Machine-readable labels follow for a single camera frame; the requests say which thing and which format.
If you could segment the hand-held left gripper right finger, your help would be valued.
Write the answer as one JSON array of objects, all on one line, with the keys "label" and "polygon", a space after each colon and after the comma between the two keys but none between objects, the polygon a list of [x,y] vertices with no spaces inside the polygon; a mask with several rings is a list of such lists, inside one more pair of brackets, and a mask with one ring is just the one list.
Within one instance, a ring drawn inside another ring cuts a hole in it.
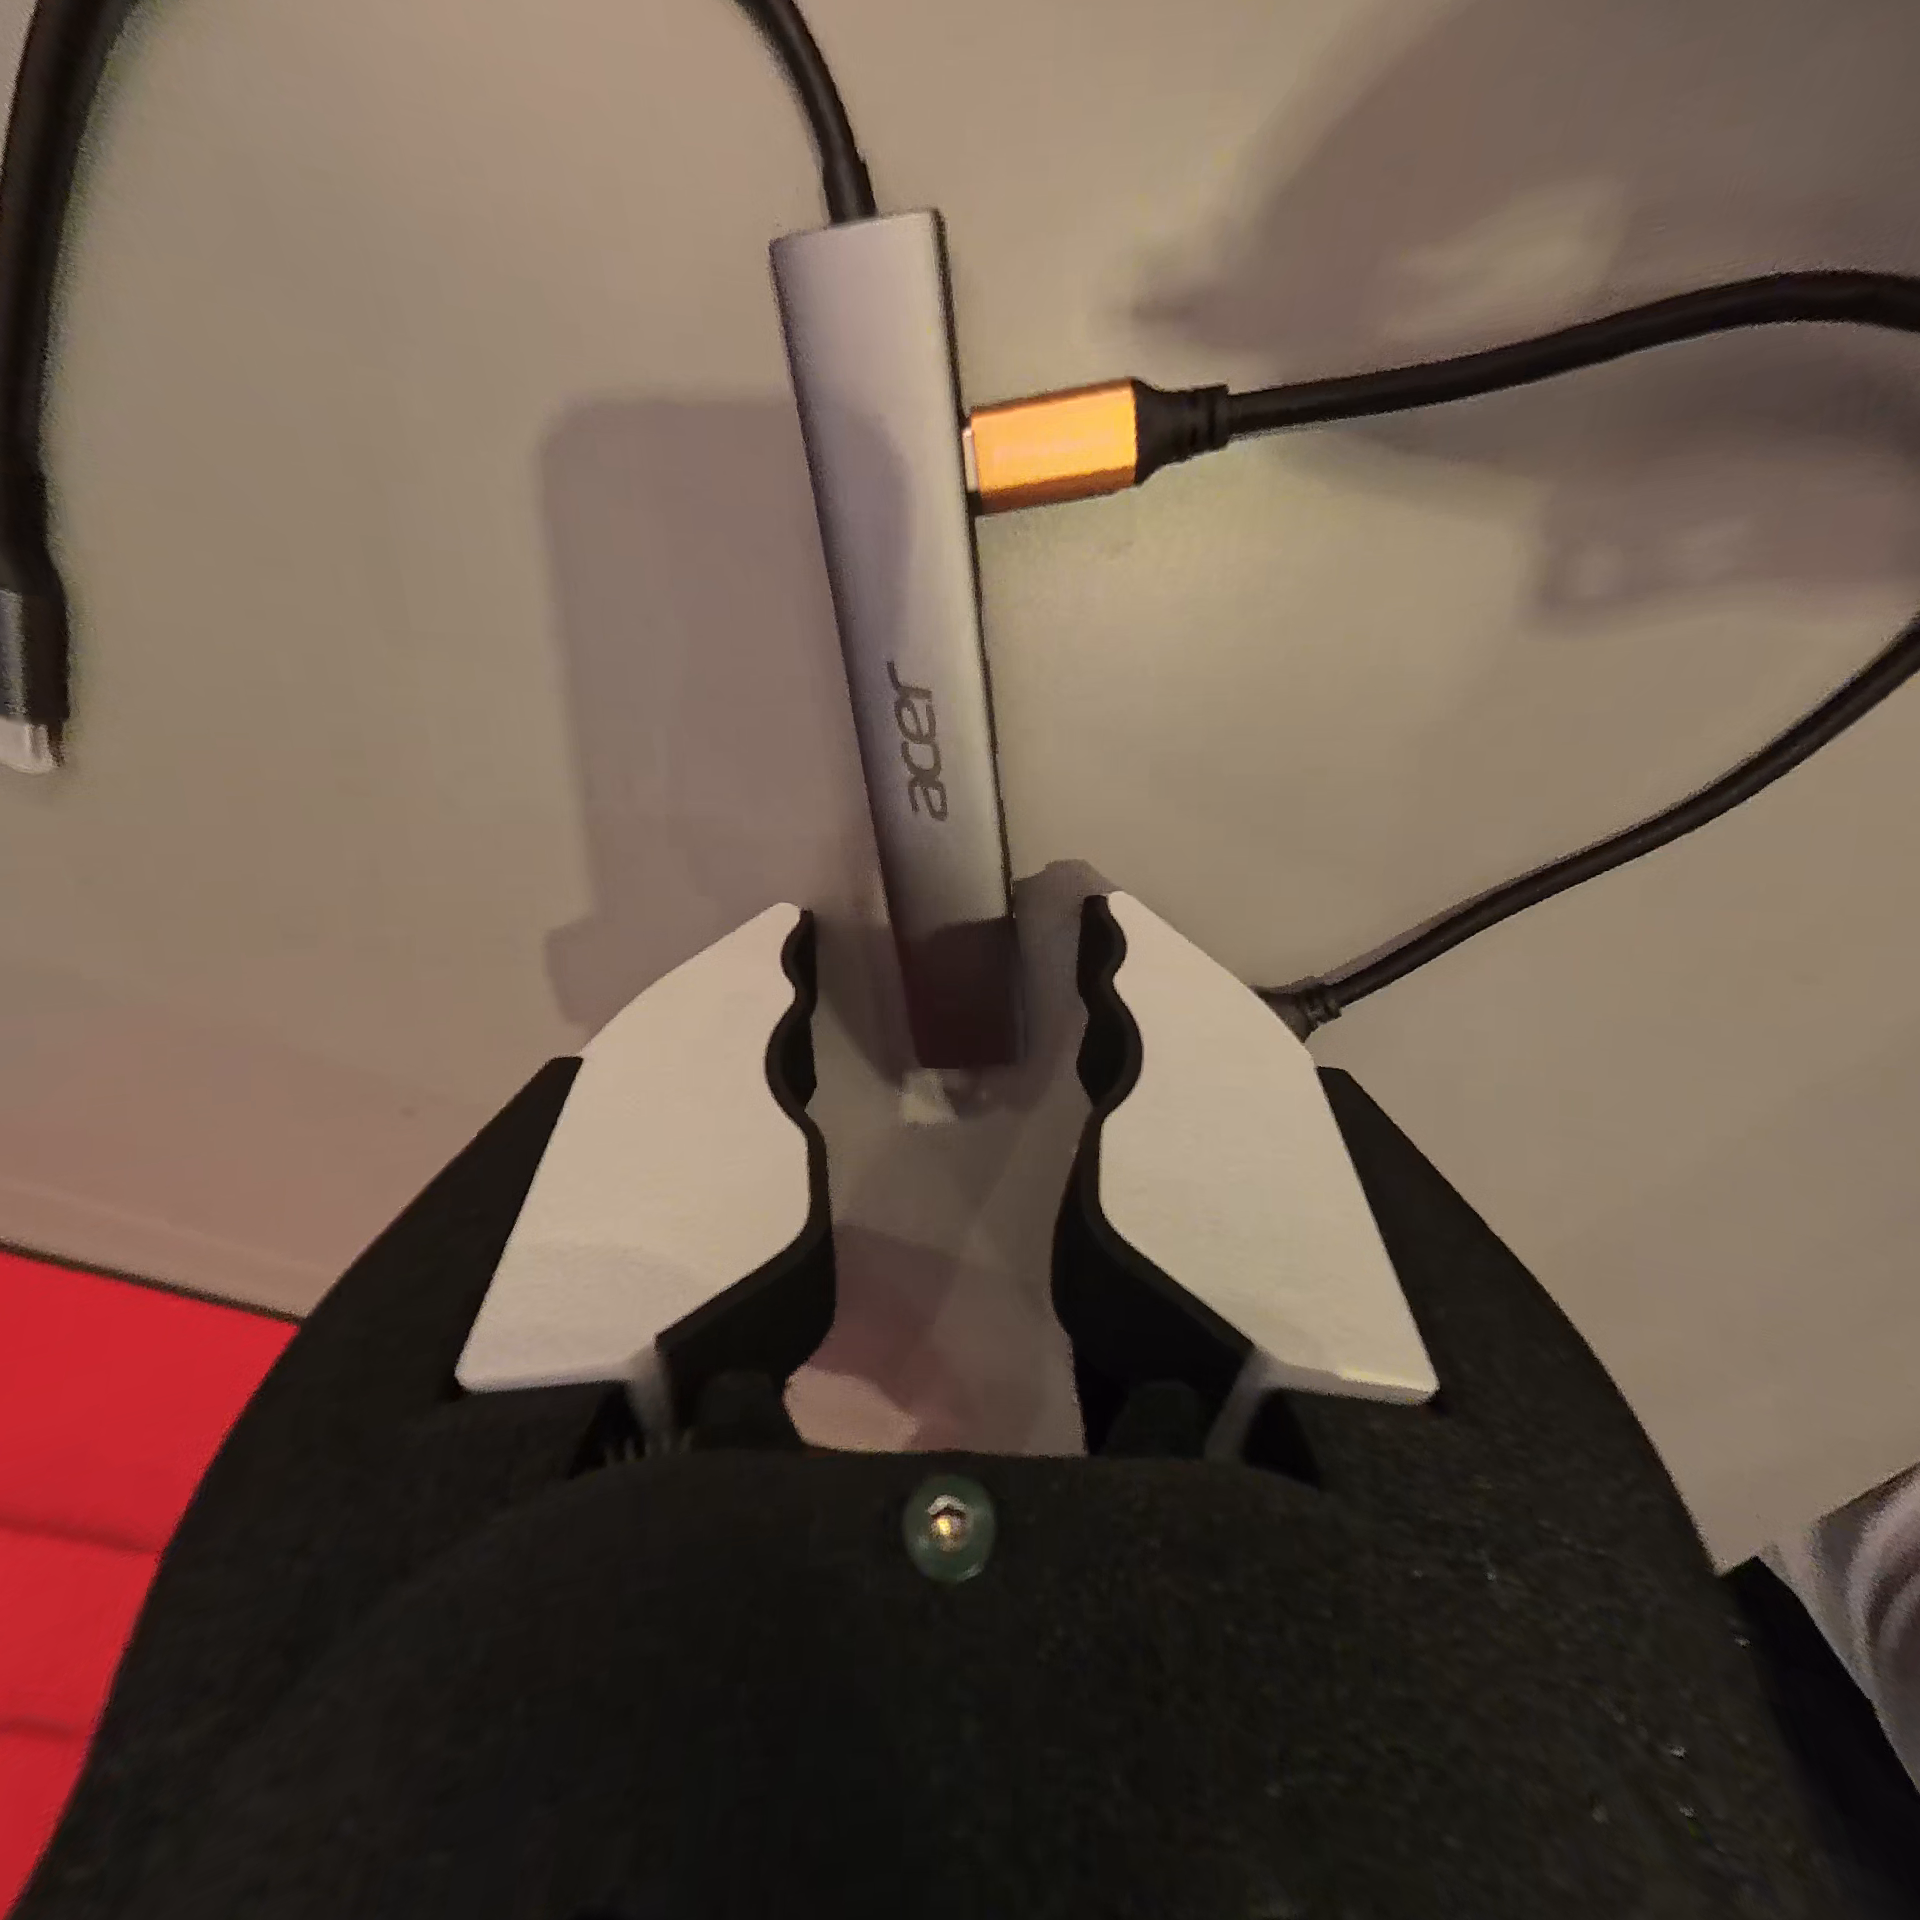
[{"label": "hand-held left gripper right finger", "polygon": [[1079,908],[1088,1115],[1049,1254],[1088,1455],[1248,1457],[1283,1393],[1438,1393],[1353,1151],[1259,997],[1137,899]]}]

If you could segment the grey usb hub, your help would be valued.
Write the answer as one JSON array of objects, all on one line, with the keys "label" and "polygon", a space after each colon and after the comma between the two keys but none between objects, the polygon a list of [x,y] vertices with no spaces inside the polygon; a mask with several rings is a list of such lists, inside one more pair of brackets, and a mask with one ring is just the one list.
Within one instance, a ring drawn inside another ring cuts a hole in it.
[{"label": "grey usb hub", "polygon": [[1024,988],[947,225],[886,213],[769,259],[915,1062],[1011,1065]]}]

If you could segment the red bin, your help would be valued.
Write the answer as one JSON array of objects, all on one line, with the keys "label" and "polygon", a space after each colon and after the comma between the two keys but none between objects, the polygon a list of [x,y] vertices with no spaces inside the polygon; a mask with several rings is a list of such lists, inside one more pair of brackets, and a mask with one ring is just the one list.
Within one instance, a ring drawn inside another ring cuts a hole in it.
[{"label": "red bin", "polygon": [[185,1505],[295,1329],[4,1253],[4,1825],[60,1809]]}]

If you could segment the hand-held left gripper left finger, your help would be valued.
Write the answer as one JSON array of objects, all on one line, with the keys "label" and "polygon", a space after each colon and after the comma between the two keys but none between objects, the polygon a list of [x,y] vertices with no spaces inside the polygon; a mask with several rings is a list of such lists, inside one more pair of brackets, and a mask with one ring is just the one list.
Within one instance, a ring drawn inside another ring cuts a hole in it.
[{"label": "hand-held left gripper left finger", "polygon": [[471,1321],[473,1396],[614,1384],[656,1448],[712,1393],[772,1406],[831,1329],[813,916],[775,902],[585,1046]]}]

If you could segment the black usb-c cable orange plug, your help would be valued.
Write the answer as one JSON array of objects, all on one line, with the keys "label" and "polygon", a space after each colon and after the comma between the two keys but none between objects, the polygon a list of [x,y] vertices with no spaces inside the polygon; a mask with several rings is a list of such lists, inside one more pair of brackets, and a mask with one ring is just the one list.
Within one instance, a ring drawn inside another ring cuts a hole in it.
[{"label": "black usb-c cable orange plug", "polygon": [[[1111,496],[1237,440],[1416,414],[1731,332],[1777,326],[1855,326],[1915,336],[1918,279],[1855,270],[1768,271],[1633,303],[1519,342],[1401,368],[1299,380],[1257,391],[1166,391],[1124,377],[982,404],[967,414],[963,428],[967,491],[984,515]],[[1257,989],[1257,997],[1295,1037],[1307,1039],[1355,1004],[1377,997],[1484,932],[1715,825],[1859,727],[1911,683],[1915,671],[1918,631],[1915,622],[1908,622],[1821,704],[1696,792],[1539,871],[1501,883],[1349,971]]]}]

